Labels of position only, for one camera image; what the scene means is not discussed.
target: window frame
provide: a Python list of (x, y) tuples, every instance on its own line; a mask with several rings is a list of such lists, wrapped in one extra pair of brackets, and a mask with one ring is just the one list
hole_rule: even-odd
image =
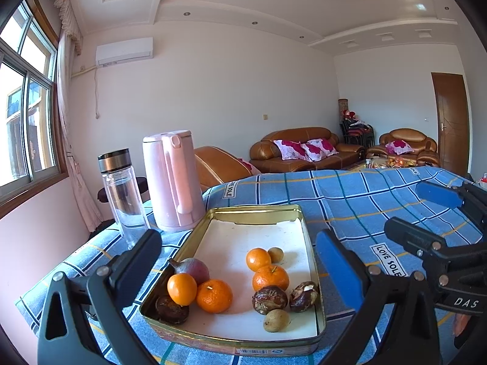
[[(13, 50), (13, 48), (0, 38), (0, 64), (5, 63), (9, 68), (17, 71), (24, 77), (21, 87), (22, 101), (20, 106), (20, 122), (21, 127), (23, 128), (21, 141), (24, 148), (23, 156), (27, 175), (0, 187), (0, 218), (4, 217), (11, 210), (18, 207), (29, 198), (68, 177), (66, 161), (63, 157), (64, 149), (60, 130), (57, 84), (54, 81), (58, 39), (53, 40), (53, 30), (52, 27), (50, 27), (50, 24), (46, 26), (46, 23), (42, 23), (42, 21), (36, 19), (36, 17), (45, 17), (40, 5), (36, 4), (35, 7), (31, 7), (31, 5), (28, 4), (28, 1), (23, 0), (19, 6), (22, 6), (22, 9), (29, 15), (29, 18), (23, 25), (22, 35), (17, 50)], [(45, 41), (48, 44), (48, 50), (52, 52), (51, 61), (49, 63), (50, 69), (47, 75), (40, 73), (20, 55), (28, 31), (31, 29), (31, 24), (42, 35), (42, 41)], [(48, 137), (48, 147), (54, 160), (54, 166), (40, 171), (34, 171), (32, 151), (29, 142), (29, 107), (35, 106), (28, 105), (28, 92), (31, 81), (35, 81), (40, 86), (47, 89), (46, 123), (50, 133), (50, 136)]]

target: tray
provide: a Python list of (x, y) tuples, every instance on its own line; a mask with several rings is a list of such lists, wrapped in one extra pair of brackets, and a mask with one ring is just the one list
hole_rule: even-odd
[(142, 316), (161, 338), (198, 349), (249, 356), (312, 353), (325, 330), (322, 296), (314, 309), (290, 313), (289, 327), (279, 333), (265, 332), (262, 328), (264, 316), (252, 308), (253, 272), (245, 265), (245, 254), (251, 248), (273, 246), (281, 247), (285, 253), (281, 266), (290, 277), (288, 294), (309, 279), (319, 284), (313, 248), (298, 205), (209, 210), (174, 258), (196, 256), (205, 262), (211, 278), (220, 278), (232, 287), (232, 306), (215, 315), (192, 304), (189, 319), (183, 325), (158, 321), (154, 303), (159, 295), (167, 292), (167, 279), (174, 273), (169, 266), (142, 303)]

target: metal screw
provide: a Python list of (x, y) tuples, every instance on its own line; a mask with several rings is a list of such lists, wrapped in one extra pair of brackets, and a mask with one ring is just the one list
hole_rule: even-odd
[(381, 272), (380, 268), (376, 265), (369, 266), (368, 270), (369, 270), (369, 274), (371, 274), (372, 276), (378, 276)]
[(415, 280), (417, 281), (423, 281), (425, 279), (425, 275), (421, 273), (419, 270), (416, 270), (412, 275), (415, 277)]
[(103, 277), (103, 276), (106, 276), (108, 275), (108, 273), (110, 273), (110, 268), (106, 265), (104, 266), (100, 266), (97, 270), (96, 270), (96, 274)]
[(442, 287), (446, 286), (448, 284), (448, 276), (446, 274), (442, 274), (440, 278), (438, 279), (440, 285)]
[(60, 279), (62, 279), (62, 272), (55, 273), (54, 276), (53, 276), (53, 280), (54, 281), (59, 281)]

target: door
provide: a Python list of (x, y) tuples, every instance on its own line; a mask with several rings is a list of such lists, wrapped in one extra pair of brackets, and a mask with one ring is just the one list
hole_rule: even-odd
[(465, 176), (470, 154), (467, 92), (463, 76), (433, 72), (438, 109), (438, 148), (441, 167)]

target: blue gripper pad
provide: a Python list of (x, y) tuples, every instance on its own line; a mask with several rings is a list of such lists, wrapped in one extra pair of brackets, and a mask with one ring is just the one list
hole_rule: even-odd
[(364, 301), (367, 284), (365, 266), (355, 253), (348, 251), (328, 230), (316, 236), (316, 252), (343, 302), (358, 310)]
[(416, 194), (430, 202), (445, 206), (451, 209), (460, 207), (462, 199), (458, 193), (451, 188), (422, 181), (416, 185)]

